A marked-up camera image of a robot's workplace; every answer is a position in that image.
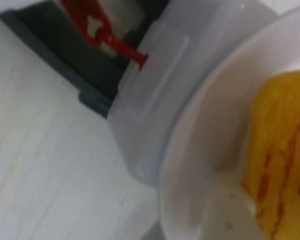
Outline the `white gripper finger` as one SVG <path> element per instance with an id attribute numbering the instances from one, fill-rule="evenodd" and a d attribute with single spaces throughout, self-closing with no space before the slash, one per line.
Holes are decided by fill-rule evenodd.
<path id="1" fill-rule="evenodd" d="M 205 202 L 202 240 L 264 240 L 256 207 L 233 173 L 218 174 Z"/>

